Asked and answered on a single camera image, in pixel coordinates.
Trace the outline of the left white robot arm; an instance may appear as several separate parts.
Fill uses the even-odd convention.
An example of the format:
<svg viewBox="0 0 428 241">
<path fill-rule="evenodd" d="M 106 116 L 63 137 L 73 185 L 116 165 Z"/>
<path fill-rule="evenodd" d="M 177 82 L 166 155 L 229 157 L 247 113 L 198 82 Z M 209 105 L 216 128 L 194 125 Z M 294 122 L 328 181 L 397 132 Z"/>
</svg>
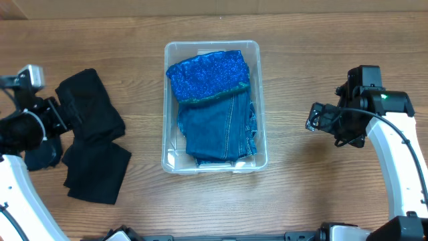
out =
<svg viewBox="0 0 428 241">
<path fill-rule="evenodd" d="M 29 176 L 22 152 L 69 131 L 55 98 L 19 101 L 17 114 L 1 120 L 1 237 L 4 240 L 67 240 Z"/>
</svg>

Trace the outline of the blue denim jeans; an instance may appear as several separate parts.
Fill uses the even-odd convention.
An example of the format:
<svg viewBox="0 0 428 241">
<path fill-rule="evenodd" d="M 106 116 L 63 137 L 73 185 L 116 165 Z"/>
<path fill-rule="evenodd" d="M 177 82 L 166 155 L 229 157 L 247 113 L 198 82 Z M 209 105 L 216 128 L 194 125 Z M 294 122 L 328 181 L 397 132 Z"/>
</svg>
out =
<svg viewBox="0 0 428 241">
<path fill-rule="evenodd" d="M 257 118 L 250 90 L 180 104 L 177 125 L 186 138 L 186 154 L 197 165 L 232 163 L 257 154 Z"/>
</svg>

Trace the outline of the square black cloth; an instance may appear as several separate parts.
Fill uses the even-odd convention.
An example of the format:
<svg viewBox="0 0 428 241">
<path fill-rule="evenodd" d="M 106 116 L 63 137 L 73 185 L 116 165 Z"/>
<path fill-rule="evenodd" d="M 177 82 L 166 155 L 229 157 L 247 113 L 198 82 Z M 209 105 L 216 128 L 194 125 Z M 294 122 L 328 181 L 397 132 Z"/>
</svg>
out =
<svg viewBox="0 0 428 241">
<path fill-rule="evenodd" d="M 68 167 L 68 196 L 114 205 L 132 154 L 116 143 L 89 145 L 75 140 L 62 161 Z"/>
</svg>

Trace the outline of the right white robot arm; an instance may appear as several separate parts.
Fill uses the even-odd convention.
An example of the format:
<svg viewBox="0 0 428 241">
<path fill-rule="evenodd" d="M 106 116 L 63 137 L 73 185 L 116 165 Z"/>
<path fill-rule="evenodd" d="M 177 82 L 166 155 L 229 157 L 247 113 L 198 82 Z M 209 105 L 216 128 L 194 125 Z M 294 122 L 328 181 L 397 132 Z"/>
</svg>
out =
<svg viewBox="0 0 428 241">
<path fill-rule="evenodd" d="M 385 181 L 389 220 L 370 232 L 345 223 L 323 223 L 315 240 L 426 240 L 427 164 L 419 146 L 415 110 L 406 92 L 387 90 L 379 66 L 348 71 L 336 89 L 337 105 L 315 102 L 306 128 L 335 138 L 335 146 L 372 143 Z"/>
</svg>

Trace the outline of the sparkly blue cloth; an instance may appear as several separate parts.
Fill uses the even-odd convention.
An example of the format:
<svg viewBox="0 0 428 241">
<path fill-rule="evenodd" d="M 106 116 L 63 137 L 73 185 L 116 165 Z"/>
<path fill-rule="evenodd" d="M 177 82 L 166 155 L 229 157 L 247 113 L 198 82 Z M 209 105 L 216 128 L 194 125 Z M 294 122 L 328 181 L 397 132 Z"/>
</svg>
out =
<svg viewBox="0 0 428 241">
<path fill-rule="evenodd" d="M 249 66 L 239 50 L 188 58 L 170 66 L 166 77 L 181 104 L 207 102 L 250 87 Z"/>
</svg>

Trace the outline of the clear plastic storage bin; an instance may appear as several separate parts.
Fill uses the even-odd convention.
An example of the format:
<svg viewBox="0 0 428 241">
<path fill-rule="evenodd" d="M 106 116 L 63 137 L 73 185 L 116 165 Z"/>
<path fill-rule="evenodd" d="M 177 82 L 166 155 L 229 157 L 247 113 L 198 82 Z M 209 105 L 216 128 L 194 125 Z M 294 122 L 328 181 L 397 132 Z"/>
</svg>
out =
<svg viewBox="0 0 428 241">
<path fill-rule="evenodd" d="M 253 40 L 170 42 L 165 46 L 165 70 L 188 58 L 210 52 L 239 50 L 249 66 L 251 101 L 257 121 L 255 146 L 257 154 L 236 162 L 207 163 L 198 165 L 186 154 L 186 138 L 177 125 L 179 103 L 173 94 L 171 81 L 164 78 L 163 141 L 161 165 L 167 173 L 194 175 L 206 172 L 251 173 L 266 168 L 269 161 L 265 131 L 265 104 L 263 99 L 263 76 L 259 45 Z"/>
</svg>

